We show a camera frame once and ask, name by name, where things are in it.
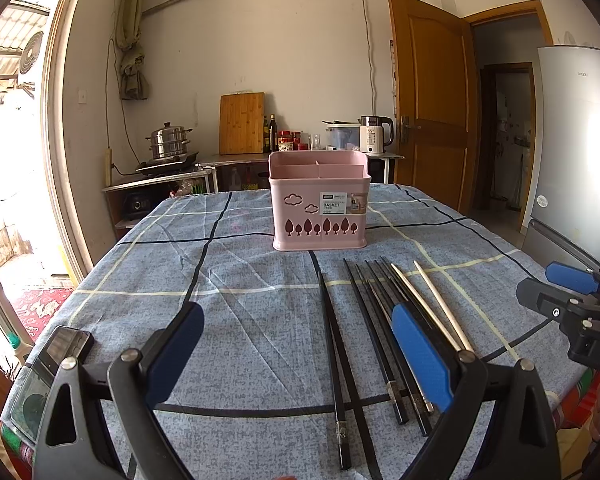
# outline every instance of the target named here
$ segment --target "fan grille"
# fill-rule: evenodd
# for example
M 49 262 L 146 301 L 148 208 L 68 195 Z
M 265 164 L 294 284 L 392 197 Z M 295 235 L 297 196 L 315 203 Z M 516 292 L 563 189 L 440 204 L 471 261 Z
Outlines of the fan grille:
M 42 48 L 42 38 L 44 34 L 41 30 L 37 31 L 27 41 L 27 46 L 24 48 L 20 56 L 20 73 L 26 74 L 38 60 L 40 49 Z

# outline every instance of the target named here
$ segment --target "red patterned rug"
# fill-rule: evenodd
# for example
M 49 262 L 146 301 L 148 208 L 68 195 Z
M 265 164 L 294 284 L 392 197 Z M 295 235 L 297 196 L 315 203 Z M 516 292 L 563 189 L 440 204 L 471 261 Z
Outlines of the red patterned rug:
M 23 290 L 13 302 L 13 309 L 33 341 L 73 291 L 72 288 Z

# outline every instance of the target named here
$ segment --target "tied green curtain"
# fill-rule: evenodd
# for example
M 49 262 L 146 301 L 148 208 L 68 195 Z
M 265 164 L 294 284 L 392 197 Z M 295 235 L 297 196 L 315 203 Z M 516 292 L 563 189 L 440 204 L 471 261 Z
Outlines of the tied green curtain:
M 144 50 L 140 39 L 142 0 L 120 0 L 116 21 L 116 44 L 123 51 L 120 65 L 120 98 L 143 100 L 149 97 L 149 84 L 142 75 Z

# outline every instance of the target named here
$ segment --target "kettle handle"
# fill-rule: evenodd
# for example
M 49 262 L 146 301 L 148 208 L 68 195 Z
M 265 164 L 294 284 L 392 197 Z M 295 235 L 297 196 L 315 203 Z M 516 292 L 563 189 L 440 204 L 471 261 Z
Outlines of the kettle handle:
M 389 141 L 384 142 L 382 139 L 383 146 L 389 146 L 394 142 L 394 122 L 389 117 L 378 117 L 381 120 L 380 124 L 388 124 L 389 125 Z

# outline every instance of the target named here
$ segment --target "cutting board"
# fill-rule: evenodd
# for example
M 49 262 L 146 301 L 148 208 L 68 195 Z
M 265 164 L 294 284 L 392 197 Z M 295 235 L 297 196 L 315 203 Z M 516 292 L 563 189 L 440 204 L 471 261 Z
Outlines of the cutting board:
M 220 155 L 262 153 L 264 93 L 220 97 Z

